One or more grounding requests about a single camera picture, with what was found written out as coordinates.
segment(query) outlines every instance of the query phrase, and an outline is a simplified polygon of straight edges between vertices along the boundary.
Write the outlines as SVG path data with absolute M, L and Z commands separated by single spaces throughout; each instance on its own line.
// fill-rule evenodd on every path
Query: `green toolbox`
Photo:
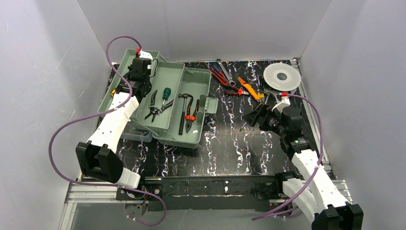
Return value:
M 150 78 L 152 89 L 149 94 L 142 99 L 138 109 L 132 114 L 128 124 L 138 130 L 150 131 L 152 136 L 161 144 L 190 149 L 197 148 L 202 134 L 205 114 L 214 114 L 217 110 L 218 100 L 208 97 L 211 72 L 206 69 L 186 68 L 184 63 L 167 62 L 157 51 L 147 52 L 150 53 L 153 58 L 159 60 L 158 66 L 156 66 L 157 62 L 155 61 L 152 62 L 151 66 L 152 72 L 155 71 L 155 76 Z M 132 63 L 134 57 L 135 50 L 128 49 L 125 52 L 120 67 L 118 68 L 121 74 L 124 75 L 128 72 L 128 66 Z M 110 107 L 113 101 L 110 92 L 119 85 L 120 80 L 119 76 L 114 76 L 98 112 L 106 111 Z M 163 94 L 166 88 L 170 89 L 169 96 L 167 95 L 167 91 L 165 95 Z M 166 97 L 165 104 L 172 100 L 174 101 L 173 106 L 157 114 L 152 122 L 151 117 L 147 119 L 145 119 L 145 117 L 150 113 L 151 98 L 155 91 L 157 91 L 154 96 L 155 107 L 161 108 L 164 98 Z M 193 117 L 195 120 L 191 123 L 190 131 L 183 131 L 183 134 L 179 135 L 184 99 L 178 97 L 178 95 L 184 93 L 190 94 L 193 97 L 190 115 L 195 112 L 197 101 L 199 102 L 199 106 Z

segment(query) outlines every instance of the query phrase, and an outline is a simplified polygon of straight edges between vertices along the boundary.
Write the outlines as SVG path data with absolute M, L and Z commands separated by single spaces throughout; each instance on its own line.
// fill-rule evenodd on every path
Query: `yellow object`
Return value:
M 251 94 L 252 97 L 254 97 L 255 100 L 259 100 L 260 98 L 264 97 L 264 94 L 257 94 L 255 90 L 248 84 L 246 83 L 242 78 L 238 78 L 238 81 L 241 83 L 241 85 L 247 89 L 249 94 Z

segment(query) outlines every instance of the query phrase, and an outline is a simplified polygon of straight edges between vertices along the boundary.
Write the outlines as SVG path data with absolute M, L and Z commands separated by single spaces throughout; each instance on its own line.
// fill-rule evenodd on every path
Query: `marble pattern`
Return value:
M 259 76 L 266 66 L 289 61 L 230 61 L 225 67 L 235 80 L 246 76 L 253 88 L 260 88 Z M 186 67 L 208 69 L 215 62 L 186 63 Z M 246 126 L 242 115 L 249 113 L 257 102 L 251 96 L 230 97 L 212 78 L 211 97 L 219 99 L 217 113 L 206 115 L 202 137 L 197 149 L 162 145 L 157 140 L 150 143 L 122 139 L 117 155 L 126 168 L 142 176 L 225 176 L 225 175 L 274 175 L 296 170 L 282 151 L 279 136 Z M 302 101 L 291 98 L 293 106 L 304 112 L 303 133 L 312 135 Z

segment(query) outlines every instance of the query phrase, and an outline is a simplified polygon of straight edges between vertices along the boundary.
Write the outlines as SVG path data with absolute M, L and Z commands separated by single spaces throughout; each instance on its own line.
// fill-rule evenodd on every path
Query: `silver wrench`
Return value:
M 220 65 L 221 70 L 223 71 L 224 75 L 226 76 L 226 78 L 228 80 L 228 84 L 231 86 L 235 86 L 236 82 L 231 79 L 230 75 L 228 75 L 228 71 L 224 68 L 223 63 L 221 63 L 220 59 L 217 59 L 217 63 Z

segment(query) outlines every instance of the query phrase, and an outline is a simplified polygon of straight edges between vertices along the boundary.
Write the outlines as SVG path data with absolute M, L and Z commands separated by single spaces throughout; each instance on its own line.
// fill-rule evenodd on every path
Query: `spool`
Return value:
M 293 91 L 299 87 L 302 77 L 292 66 L 284 63 L 274 63 L 264 70 L 265 83 L 278 91 Z

